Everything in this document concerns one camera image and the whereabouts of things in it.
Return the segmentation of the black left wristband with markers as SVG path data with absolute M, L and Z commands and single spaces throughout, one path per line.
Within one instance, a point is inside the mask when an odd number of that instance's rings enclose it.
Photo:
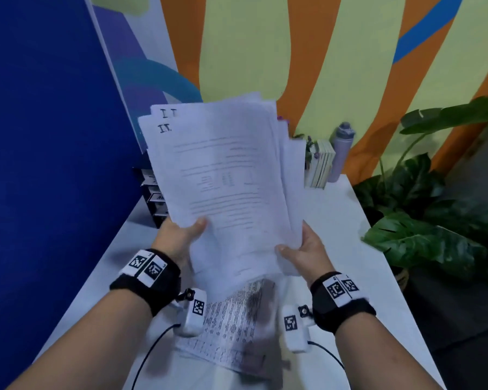
M 142 298 L 155 317 L 179 294 L 181 269 L 157 249 L 139 250 L 119 272 L 109 289 L 129 290 Z

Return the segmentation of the black desk file organizer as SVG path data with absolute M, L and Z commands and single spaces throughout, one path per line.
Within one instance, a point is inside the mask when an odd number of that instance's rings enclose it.
M 150 211 L 153 222 L 159 229 L 169 216 L 168 206 L 157 183 L 155 174 L 151 169 L 132 168 L 136 179 L 140 183 L 143 198 Z

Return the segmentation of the printed paper sheet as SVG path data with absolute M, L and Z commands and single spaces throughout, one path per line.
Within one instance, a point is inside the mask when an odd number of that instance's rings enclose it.
M 207 305 L 202 333 L 176 338 L 184 356 L 269 380 L 278 357 L 279 295 L 271 280 L 248 284 L 225 301 Z

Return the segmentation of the small green plant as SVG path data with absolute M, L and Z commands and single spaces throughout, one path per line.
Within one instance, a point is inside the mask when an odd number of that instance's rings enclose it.
M 306 143 L 306 150 L 305 150 L 305 163 L 304 167 L 305 170 L 309 170 L 311 166 L 311 161 L 313 158 L 313 153 L 311 152 L 311 148 L 314 146 L 311 136 L 306 136 L 305 134 L 297 134 L 293 136 L 293 139 L 304 140 Z

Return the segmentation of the person's left hand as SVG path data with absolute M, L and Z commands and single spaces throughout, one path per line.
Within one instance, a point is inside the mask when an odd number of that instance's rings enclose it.
M 193 242 L 183 242 L 182 227 L 168 216 L 162 223 L 150 248 L 155 249 L 183 269 L 190 261 L 190 246 Z

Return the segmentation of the person's right forearm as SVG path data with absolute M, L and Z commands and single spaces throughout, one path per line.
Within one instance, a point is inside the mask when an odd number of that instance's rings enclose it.
M 348 318 L 335 340 L 351 390 L 443 390 L 372 314 Z

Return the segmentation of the large green leafy plant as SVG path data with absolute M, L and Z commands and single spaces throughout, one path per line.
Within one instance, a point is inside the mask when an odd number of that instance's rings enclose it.
M 391 267 L 432 266 L 459 281 L 488 283 L 488 205 L 441 199 L 444 177 L 428 153 L 406 158 L 424 138 L 445 129 L 488 123 L 488 97 L 467 104 L 408 112 L 400 134 L 416 136 L 396 166 L 353 191 L 371 227 L 361 240 Z

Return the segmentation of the woven plant pot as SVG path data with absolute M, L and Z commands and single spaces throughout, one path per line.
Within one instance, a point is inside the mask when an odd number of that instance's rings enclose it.
M 408 269 L 396 266 L 390 266 L 390 268 L 401 292 L 403 293 L 409 282 L 410 273 Z

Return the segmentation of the black wristband with markers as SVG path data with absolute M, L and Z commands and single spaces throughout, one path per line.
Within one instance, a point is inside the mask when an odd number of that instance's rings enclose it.
M 119 272 L 109 289 L 129 290 L 142 298 L 155 317 L 179 294 L 181 269 L 157 249 L 139 250 Z
M 328 272 L 310 285 L 312 315 L 322 330 L 336 334 L 338 328 L 359 313 L 376 316 L 366 295 L 348 275 Z

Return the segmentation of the black right wristband with markers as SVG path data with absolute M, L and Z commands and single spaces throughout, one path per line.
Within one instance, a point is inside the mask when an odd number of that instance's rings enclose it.
M 376 316 L 366 295 L 348 275 L 328 272 L 310 285 L 312 315 L 322 330 L 336 334 L 338 328 L 359 313 Z

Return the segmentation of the row of upright books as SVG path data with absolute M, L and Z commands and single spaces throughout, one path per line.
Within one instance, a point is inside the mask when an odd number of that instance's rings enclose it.
M 307 140 L 306 188 L 325 189 L 336 152 L 327 139 Z

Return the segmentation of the person's left forearm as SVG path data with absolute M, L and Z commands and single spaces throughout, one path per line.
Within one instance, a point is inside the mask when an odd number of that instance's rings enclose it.
M 6 390 L 122 390 L 152 318 L 133 292 L 110 291 Z

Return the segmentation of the person's right hand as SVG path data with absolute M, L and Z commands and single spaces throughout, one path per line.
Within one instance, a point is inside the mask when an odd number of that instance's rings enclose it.
M 309 288 L 323 275 L 336 271 L 323 242 L 306 221 L 302 222 L 302 244 L 298 250 L 302 252 L 302 258 L 299 261 L 289 262 L 293 264 Z

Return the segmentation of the stack of white paper sheets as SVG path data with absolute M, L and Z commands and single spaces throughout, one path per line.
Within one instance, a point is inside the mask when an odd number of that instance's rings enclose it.
M 190 249 L 195 284 L 222 301 L 248 283 L 298 272 L 276 253 L 302 242 L 306 143 L 260 92 L 152 105 L 138 117 L 171 219 L 208 227 Z

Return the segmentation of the lavender water bottle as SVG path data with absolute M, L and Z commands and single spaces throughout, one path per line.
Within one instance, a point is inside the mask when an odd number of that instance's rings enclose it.
M 332 134 L 330 143 L 335 151 L 335 156 L 327 179 L 329 183 L 335 183 L 339 179 L 352 147 L 355 134 L 356 133 L 349 122 L 342 122 L 339 124 Z

